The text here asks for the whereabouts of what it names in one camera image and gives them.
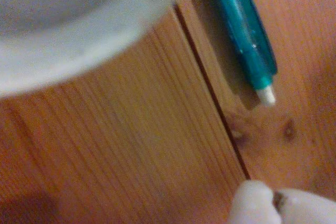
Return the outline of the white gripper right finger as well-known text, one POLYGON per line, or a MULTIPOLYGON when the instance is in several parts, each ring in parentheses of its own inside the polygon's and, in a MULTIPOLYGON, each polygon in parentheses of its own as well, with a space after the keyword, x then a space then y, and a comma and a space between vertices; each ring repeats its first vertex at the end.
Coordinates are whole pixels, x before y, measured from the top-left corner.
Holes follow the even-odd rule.
POLYGON ((282 223, 335 223, 335 201, 296 189, 275 192, 282 223))

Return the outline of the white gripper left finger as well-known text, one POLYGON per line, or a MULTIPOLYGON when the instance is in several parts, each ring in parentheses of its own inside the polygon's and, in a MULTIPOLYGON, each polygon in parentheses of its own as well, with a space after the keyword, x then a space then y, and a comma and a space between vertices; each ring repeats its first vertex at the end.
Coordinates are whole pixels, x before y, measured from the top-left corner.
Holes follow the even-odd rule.
POLYGON ((274 192, 258 180, 246 180, 237 189, 228 223, 282 223, 273 205, 274 192))

